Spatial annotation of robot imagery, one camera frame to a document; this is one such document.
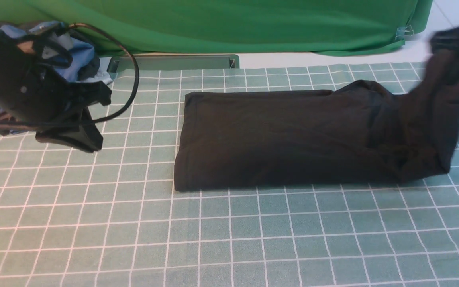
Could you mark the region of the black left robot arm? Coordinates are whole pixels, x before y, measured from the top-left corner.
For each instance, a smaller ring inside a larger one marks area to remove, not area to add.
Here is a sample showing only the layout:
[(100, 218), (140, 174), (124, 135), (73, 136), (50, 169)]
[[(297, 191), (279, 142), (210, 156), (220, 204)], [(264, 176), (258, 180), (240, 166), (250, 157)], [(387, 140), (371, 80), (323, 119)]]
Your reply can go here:
[(35, 131), (39, 142), (94, 153), (103, 136), (88, 107), (109, 105), (111, 91), (102, 81), (72, 83), (54, 70), (72, 64), (67, 49), (53, 40), (67, 32), (54, 23), (11, 38), (0, 28), (0, 135)]

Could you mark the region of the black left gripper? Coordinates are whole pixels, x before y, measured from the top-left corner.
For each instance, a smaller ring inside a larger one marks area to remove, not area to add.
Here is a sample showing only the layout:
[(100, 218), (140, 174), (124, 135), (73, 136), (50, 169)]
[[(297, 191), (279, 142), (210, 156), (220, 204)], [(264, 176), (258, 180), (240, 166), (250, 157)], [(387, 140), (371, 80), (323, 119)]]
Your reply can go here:
[(65, 104), (58, 112), (47, 112), (44, 105), (25, 104), (31, 111), (15, 117), (16, 112), (0, 113), (0, 135), (35, 131), (42, 143), (63, 145), (86, 153), (102, 149), (103, 136), (94, 123), (89, 106), (111, 103), (111, 90), (104, 82), (71, 83), (64, 94)]

